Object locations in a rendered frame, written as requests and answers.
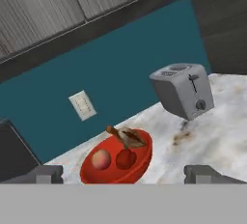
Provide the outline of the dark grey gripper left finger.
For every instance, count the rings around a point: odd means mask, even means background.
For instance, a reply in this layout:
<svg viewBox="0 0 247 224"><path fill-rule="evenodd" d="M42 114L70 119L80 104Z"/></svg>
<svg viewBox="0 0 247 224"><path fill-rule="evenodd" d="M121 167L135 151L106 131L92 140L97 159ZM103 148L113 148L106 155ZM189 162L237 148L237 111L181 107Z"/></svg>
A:
<svg viewBox="0 0 247 224"><path fill-rule="evenodd" d="M5 181L5 183L63 184L63 173L64 168L62 165L41 165L25 175Z"/></svg>

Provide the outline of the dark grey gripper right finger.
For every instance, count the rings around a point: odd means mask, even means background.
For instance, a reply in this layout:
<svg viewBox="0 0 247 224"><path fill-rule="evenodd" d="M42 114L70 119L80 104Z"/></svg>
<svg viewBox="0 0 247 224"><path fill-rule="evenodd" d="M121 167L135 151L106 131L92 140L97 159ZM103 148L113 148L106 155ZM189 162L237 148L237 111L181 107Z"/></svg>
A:
<svg viewBox="0 0 247 224"><path fill-rule="evenodd" d="M184 182L190 184L244 184L244 181L225 176L208 165L186 165Z"/></svg>

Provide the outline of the red bowl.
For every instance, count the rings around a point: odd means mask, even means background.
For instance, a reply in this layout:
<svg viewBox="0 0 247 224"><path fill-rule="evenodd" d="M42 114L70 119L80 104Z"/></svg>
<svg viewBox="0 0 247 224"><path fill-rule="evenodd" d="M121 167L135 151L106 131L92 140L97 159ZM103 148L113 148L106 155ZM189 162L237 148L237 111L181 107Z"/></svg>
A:
<svg viewBox="0 0 247 224"><path fill-rule="evenodd" d="M124 145L114 136L102 140L88 153L80 168L80 180L83 183L136 183L147 171L152 157L151 136L136 129L140 137L146 142L144 147L129 148L137 155L135 163L127 170L119 169L116 165L117 154L124 149ZM111 164L105 170L97 170L92 164L92 156L99 150L106 150L111 155Z"/></svg>

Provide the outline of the peach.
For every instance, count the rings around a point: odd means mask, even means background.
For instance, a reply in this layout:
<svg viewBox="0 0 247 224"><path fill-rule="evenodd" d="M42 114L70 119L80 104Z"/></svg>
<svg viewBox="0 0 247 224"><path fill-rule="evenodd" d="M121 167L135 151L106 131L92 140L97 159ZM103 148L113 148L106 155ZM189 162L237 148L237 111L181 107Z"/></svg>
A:
<svg viewBox="0 0 247 224"><path fill-rule="evenodd" d="M106 150L99 150L92 156L92 164L97 170L105 170L111 164L111 155Z"/></svg>

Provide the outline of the red bell pepper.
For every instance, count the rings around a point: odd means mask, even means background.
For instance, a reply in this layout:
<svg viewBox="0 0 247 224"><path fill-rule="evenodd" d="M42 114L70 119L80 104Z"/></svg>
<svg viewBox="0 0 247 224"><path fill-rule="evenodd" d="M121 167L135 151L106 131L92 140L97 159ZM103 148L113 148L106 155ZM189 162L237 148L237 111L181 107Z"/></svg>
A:
<svg viewBox="0 0 247 224"><path fill-rule="evenodd" d="M127 170L136 161L137 155L129 149L121 150L116 156L116 165L119 169Z"/></svg>

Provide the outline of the dark grey fridge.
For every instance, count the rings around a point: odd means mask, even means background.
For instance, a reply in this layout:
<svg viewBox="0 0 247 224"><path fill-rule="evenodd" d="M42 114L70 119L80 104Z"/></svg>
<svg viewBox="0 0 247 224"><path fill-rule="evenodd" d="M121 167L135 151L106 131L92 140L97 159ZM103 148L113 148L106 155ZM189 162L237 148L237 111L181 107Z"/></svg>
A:
<svg viewBox="0 0 247 224"><path fill-rule="evenodd" d="M14 124L0 119L0 182L25 175L41 165Z"/></svg>

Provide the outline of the grey toaster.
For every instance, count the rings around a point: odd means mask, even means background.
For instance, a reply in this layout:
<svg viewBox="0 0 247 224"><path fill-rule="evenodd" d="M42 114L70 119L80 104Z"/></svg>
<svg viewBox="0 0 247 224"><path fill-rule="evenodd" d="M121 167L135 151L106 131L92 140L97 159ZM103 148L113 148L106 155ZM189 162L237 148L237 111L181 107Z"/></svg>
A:
<svg viewBox="0 0 247 224"><path fill-rule="evenodd" d="M153 72L150 81L164 109L187 121L214 107L206 69L200 64L166 66Z"/></svg>

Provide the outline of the dark grey tall cabinet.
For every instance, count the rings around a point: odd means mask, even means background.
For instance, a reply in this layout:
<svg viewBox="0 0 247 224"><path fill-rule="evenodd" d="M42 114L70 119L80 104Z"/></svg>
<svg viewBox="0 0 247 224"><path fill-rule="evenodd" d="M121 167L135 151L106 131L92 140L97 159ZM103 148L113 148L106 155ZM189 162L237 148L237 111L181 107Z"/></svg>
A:
<svg viewBox="0 0 247 224"><path fill-rule="evenodd" d="M211 70L247 75L247 0L191 0Z"/></svg>

